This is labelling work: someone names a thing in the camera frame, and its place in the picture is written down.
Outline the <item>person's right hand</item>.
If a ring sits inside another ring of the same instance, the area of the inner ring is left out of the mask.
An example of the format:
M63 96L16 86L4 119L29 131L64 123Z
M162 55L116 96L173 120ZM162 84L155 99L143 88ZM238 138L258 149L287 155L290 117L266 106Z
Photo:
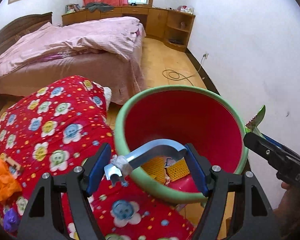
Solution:
M277 217L281 239L300 239L300 188L281 183L285 190L278 208Z

